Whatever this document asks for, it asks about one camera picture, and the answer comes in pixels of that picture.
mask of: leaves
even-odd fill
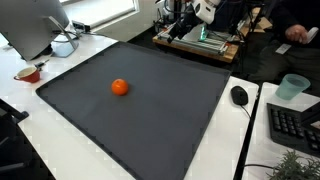
[[[307,160],[307,164],[298,162],[298,159]],[[303,158],[295,151],[287,151],[276,167],[272,175],[268,174],[270,180],[319,180],[320,161],[312,158]]]

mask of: keyboard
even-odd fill
[[[267,103],[271,139],[320,158],[320,133],[302,126],[301,112]]]

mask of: black mat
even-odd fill
[[[229,75],[119,42],[36,92],[135,178],[180,180]],[[126,96],[112,94],[117,78]]]

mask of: black mouse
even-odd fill
[[[231,89],[231,97],[233,103],[239,106],[244,106],[248,104],[248,94],[240,86],[235,86]]]

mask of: desk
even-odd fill
[[[84,35],[79,48],[68,58],[50,57],[41,72],[41,80],[35,84],[15,81],[13,76],[20,69],[49,57],[25,62],[14,49],[0,50],[0,98],[17,110],[30,114],[19,123],[19,127],[58,180],[133,179],[108,154],[35,94],[35,90],[44,83],[115,42],[105,37]],[[252,111],[258,85],[231,77],[185,179],[233,178],[249,122],[247,114],[232,103],[229,92],[236,85],[248,92],[249,104],[245,108]]]
[[[285,146],[274,143],[270,138],[269,121],[267,114],[267,103],[278,106],[304,111],[310,106],[320,101],[320,98],[308,94],[299,94],[291,101],[284,101],[274,95],[277,85],[264,83],[260,95],[260,101],[257,109],[255,123],[252,131],[251,142],[248,150],[246,164],[263,164],[267,166],[276,166],[279,158],[289,149]],[[300,156],[309,157],[309,155],[297,152]],[[272,174],[272,169],[262,167],[246,167],[243,172],[243,180],[262,180],[268,179],[267,174]]]
[[[253,9],[252,21],[254,21],[257,18],[259,12],[260,12],[260,8]],[[243,35],[245,37],[248,35],[248,33],[250,31],[249,24],[250,24],[250,18],[247,18],[245,20],[244,25],[240,28],[240,31],[243,33]],[[255,29],[254,32],[264,32],[264,31],[263,31],[263,29]],[[173,41],[171,44],[169,44],[166,39],[159,38],[158,36],[153,37],[152,41],[158,45],[162,45],[162,46],[170,47],[170,48],[174,48],[174,49],[179,49],[182,51],[194,53],[194,54],[197,54],[200,56],[204,56],[204,57],[219,60],[219,61],[224,61],[227,63],[232,63],[232,61],[233,61],[234,57],[237,55],[237,52],[239,49],[238,45],[230,45],[228,47],[228,49],[224,52],[224,54],[220,55],[220,54],[214,52],[213,50],[208,51],[207,49],[193,48],[191,45],[184,45],[181,43],[175,43],[175,41]]]

